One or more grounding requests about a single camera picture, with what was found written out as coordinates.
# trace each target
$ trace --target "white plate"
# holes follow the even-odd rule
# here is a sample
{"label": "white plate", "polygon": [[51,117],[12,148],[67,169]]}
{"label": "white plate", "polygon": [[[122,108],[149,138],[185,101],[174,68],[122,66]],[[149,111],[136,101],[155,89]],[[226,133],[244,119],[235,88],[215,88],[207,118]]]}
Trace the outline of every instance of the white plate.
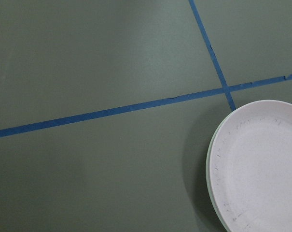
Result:
{"label": "white plate", "polygon": [[292,104],[255,101],[218,127],[207,155],[212,204],[229,232],[292,232]]}

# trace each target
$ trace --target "plate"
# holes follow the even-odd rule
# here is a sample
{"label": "plate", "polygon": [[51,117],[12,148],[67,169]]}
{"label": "plate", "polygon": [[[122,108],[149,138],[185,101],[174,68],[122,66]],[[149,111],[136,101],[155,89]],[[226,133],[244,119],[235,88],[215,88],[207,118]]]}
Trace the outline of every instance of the plate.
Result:
{"label": "plate", "polygon": [[292,232],[292,104],[255,101],[217,128],[209,195],[229,232]]}

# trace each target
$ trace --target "plate surface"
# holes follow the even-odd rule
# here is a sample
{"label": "plate surface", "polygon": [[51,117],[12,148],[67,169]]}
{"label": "plate surface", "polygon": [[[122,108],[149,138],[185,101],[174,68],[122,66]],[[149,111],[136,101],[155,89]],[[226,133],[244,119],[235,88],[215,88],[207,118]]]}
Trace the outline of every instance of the plate surface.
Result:
{"label": "plate surface", "polygon": [[229,232],[292,232],[292,104],[255,101],[218,127],[207,156],[212,204]]}

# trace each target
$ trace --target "blue tape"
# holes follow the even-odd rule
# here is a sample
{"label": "blue tape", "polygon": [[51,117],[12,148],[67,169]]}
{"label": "blue tape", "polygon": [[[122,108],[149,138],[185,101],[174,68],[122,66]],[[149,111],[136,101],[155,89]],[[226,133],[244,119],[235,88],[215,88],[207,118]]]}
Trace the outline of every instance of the blue tape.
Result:
{"label": "blue tape", "polygon": [[196,5],[194,3],[194,0],[189,0],[189,2],[190,2],[190,6],[192,8],[194,17],[196,19],[196,22],[197,22],[197,24],[199,26],[200,32],[201,32],[201,34],[202,34],[202,36],[204,38],[204,41],[205,41],[206,47],[208,49],[208,52],[210,54],[212,63],[214,65],[215,70],[216,70],[216,72],[218,74],[218,77],[220,79],[220,82],[221,82],[221,85],[223,87],[224,94],[225,94],[226,99],[228,101],[229,107],[233,111],[233,110],[236,109],[234,100],[233,100],[232,95],[231,95],[231,93],[229,91],[228,85],[226,83],[226,79],[225,79],[225,77],[223,75],[223,72],[222,72],[221,67],[219,65],[219,62],[217,60],[217,57],[215,56],[215,53],[214,53],[214,51],[213,51],[213,49],[211,47],[211,43],[210,43],[209,37],[208,37],[208,35],[206,33],[205,27],[204,27],[204,25],[202,23],[202,20],[201,20],[200,16],[199,16],[199,13],[197,11],[197,7],[196,7]]}
{"label": "blue tape", "polygon": [[86,114],[81,114],[81,115],[58,118],[58,119],[44,121],[44,122],[32,123],[32,124],[19,126],[19,127],[12,127],[12,128],[0,130],[0,137],[25,133],[25,132],[34,131],[34,130],[37,131],[37,130],[46,129],[50,127],[57,127],[57,126],[62,126],[62,125],[70,124],[70,123],[100,118],[100,117],[118,115],[118,114],[123,114],[123,113],[131,112],[131,111],[142,110],[142,109],[147,109],[147,108],[152,108],[152,107],[157,107],[157,106],[162,106],[162,105],[168,105],[168,104],[173,104],[177,102],[184,102],[184,101],[189,101],[193,99],[213,96],[217,94],[223,94],[223,93],[224,91],[222,88],[217,88],[217,89],[202,91],[198,93],[181,95],[175,98],[166,98],[166,99],[160,99],[160,100],[155,100],[155,101],[148,101],[144,103],[121,106],[121,107],[112,108],[108,110],[96,111],[96,112],[91,112],[91,113],[86,113]]}
{"label": "blue tape", "polygon": [[274,83],[288,81],[288,80],[292,80],[292,74],[289,75],[288,77],[279,76],[279,77],[269,78],[269,79],[265,79],[261,81],[254,81],[254,82],[248,82],[248,83],[244,83],[240,85],[230,86],[229,91],[234,92],[234,91],[238,91],[242,89],[264,86],[264,85],[274,84]]}

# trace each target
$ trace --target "stacked plate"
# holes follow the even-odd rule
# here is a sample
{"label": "stacked plate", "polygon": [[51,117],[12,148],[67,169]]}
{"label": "stacked plate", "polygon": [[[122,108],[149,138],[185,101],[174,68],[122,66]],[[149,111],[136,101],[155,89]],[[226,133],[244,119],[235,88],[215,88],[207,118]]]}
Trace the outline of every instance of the stacked plate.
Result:
{"label": "stacked plate", "polygon": [[229,232],[292,232],[292,104],[255,101],[233,111],[210,142],[206,177]]}

